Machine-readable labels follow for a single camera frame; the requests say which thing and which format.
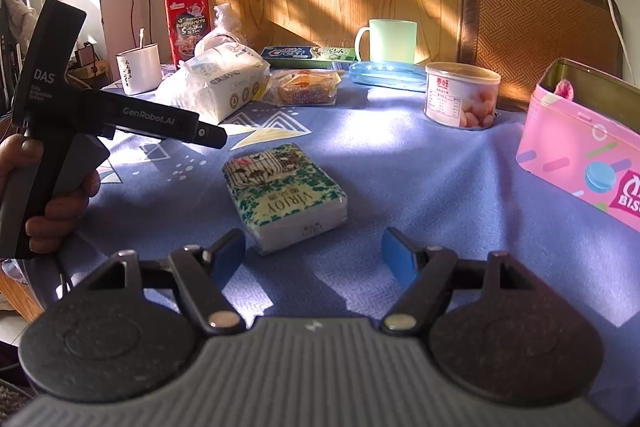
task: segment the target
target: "black round pad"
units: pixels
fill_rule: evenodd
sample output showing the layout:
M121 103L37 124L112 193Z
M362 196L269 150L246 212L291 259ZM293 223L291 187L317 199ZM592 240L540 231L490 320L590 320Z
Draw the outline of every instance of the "black round pad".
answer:
M63 299L25 332L20 363L34 387L72 402L131 399L161 387L191 360L189 322L138 293Z
M602 365L596 330L567 304L536 291L503 291L439 318L428 345L457 384L524 407L584 393Z

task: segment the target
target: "red snack bag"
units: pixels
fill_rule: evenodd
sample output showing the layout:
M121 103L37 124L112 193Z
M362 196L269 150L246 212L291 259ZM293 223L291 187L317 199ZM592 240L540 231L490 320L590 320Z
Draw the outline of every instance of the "red snack bag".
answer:
M193 58L196 44L211 31L209 0L164 0L174 65Z

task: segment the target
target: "white cup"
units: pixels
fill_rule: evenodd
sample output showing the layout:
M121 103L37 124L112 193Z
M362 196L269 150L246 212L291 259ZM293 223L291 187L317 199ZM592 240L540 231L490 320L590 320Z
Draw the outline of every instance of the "white cup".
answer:
M127 94L158 89L162 82L158 45L150 44L116 55L122 89Z

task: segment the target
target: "canned food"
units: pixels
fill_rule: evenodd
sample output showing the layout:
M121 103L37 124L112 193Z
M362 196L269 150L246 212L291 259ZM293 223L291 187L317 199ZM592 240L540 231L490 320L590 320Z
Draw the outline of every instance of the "canned food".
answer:
M466 129L484 129L494 124L498 73L454 62L432 62L426 69L424 113L428 118Z

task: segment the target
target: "hand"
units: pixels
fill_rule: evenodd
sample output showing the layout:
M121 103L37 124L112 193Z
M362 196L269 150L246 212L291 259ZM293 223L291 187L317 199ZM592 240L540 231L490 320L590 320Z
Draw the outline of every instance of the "hand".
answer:
M0 200L4 195L9 174L14 169L28 167L42 158L42 143L15 134L0 144ZM100 190L98 172L89 175L78 190L68 196L47 203L44 216L31 217L26 223L33 253L56 251L64 238L76 227L76 222Z

